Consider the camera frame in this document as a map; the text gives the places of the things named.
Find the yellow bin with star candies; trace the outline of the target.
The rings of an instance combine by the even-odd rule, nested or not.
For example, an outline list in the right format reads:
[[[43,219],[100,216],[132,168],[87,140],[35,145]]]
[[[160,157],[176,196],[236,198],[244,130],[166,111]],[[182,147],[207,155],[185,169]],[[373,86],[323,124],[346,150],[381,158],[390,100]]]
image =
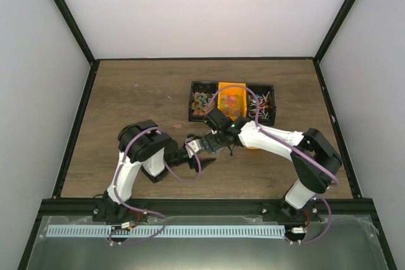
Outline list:
[[[218,94],[218,109],[232,120],[245,117],[247,114],[247,92],[241,86],[246,87],[246,84],[219,82],[218,88],[222,89],[229,85],[232,87],[224,89]]]

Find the black bin with lollipops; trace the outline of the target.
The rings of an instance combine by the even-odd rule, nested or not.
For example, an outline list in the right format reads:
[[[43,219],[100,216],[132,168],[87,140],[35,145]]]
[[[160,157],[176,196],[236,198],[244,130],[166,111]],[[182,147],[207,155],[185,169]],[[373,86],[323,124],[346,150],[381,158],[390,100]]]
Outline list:
[[[265,84],[251,84],[246,85],[258,99],[258,105],[256,105],[255,98],[247,92],[247,113],[246,117],[255,118],[258,113],[258,121],[262,125],[273,126],[275,124],[275,117],[277,107],[275,104],[275,91],[273,85]]]

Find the black bin with popsicle candies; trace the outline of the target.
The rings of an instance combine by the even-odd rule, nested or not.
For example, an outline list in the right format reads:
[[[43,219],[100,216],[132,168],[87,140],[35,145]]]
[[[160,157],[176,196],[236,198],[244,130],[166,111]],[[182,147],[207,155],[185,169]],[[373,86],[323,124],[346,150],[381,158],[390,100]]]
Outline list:
[[[204,120],[207,111],[212,110],[218,103],[216,96],[210,104],[214,94],[218,91],[218,82],[192,81],[190,85],[188,119],[191,122]]]

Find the clear plastic cup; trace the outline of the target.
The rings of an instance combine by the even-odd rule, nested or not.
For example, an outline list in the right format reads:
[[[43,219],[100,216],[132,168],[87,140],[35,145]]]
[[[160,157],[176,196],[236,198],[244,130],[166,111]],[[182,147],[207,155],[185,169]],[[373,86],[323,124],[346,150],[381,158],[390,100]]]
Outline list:
[[[221,151],[224,149],[224,145],[219,144],[217,142],[213,142],[211,144],[211,154],[220,154]]]

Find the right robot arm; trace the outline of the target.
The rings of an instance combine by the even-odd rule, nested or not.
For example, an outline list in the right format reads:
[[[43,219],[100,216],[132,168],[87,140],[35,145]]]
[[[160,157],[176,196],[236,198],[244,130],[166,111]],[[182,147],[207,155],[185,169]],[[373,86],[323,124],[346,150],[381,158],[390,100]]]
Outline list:
[[[265,150],[291,161],[297,181],[280,201],[282,216],[288,221],[299,219],[308,201],[338,184],[336,174],[343,165],[342,158],[317,129],[288,132],[251,118],[233,120],[217,108],[204,117],[204,123],[211,128],[201,139],[209,153],[238,146]]]

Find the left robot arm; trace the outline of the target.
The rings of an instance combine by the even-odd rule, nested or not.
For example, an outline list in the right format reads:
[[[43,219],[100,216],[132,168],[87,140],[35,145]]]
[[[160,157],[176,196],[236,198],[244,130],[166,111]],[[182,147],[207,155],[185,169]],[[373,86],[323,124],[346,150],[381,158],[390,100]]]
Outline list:
[[[199,137],[190,136],[183,147],[163,132],[153,121],[146,120],[126,126],[118,134],[118,164],[113,180],[103,193],[100,210],[104,218],[124,221],[129,214],[128,201],[138,172],[143,172],[157,183],[167,176],[172,167],[187,163],[198,174],[215,158],[198,159],[203,150]]]

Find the light blue slotted rail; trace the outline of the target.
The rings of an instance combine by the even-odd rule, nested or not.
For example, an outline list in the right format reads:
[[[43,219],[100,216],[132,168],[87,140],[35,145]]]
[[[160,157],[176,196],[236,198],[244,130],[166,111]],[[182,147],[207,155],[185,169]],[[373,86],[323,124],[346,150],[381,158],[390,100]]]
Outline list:
[[[274,238],[283,239],[284,226],[273,225],[140,225],[124,230],[111,225],[68,225],[51,224],[46,236],[77,238],[147,238],[151,235],[160,238]]]

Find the black frame base bar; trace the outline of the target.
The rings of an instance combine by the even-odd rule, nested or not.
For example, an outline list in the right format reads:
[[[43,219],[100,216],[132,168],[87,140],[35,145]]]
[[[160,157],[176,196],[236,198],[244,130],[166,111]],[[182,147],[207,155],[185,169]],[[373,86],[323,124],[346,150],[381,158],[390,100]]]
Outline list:
[[[333,215],[366,215],[377,218],[372,199],[328,199]],[[264,221],[300,223],[306,219],[297,211],[291,218],[280,208],[278,199],[131,199],[129,204],[139,209],[145,221],[146,210],[170,216],[261,216]],[[91,216],[94,221],[119,223],[136,219],[137,215],[121,207],[108,211],[103,199],[58,198],[43,200],[37,219],[43,216]]]

